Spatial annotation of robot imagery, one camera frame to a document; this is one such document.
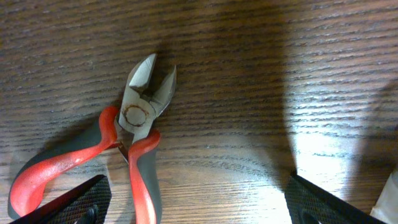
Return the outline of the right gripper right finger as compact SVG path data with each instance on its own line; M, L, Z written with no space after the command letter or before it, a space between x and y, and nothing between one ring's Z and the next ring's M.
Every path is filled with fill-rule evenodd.
M292 224L384 224L295 172L284 195Z

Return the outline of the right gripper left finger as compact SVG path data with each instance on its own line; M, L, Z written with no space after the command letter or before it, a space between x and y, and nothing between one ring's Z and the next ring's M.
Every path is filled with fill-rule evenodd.
M111 201L105 175L96 175L11 224L103 224Z

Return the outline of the red handled cutting pliers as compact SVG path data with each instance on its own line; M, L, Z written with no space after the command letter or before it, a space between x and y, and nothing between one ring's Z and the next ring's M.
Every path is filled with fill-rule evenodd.
M152 125L171 102L177 70L174 68L164 78L152 96L144 95L156 58L156 54L150 54L131 70L119 108L105 108L86 131L27 161L9 191L7 209L11 218L33 212L41 204L45 187L51 180L116 147L129 166L136 222L160 223L162 202L155 169L160 133Z

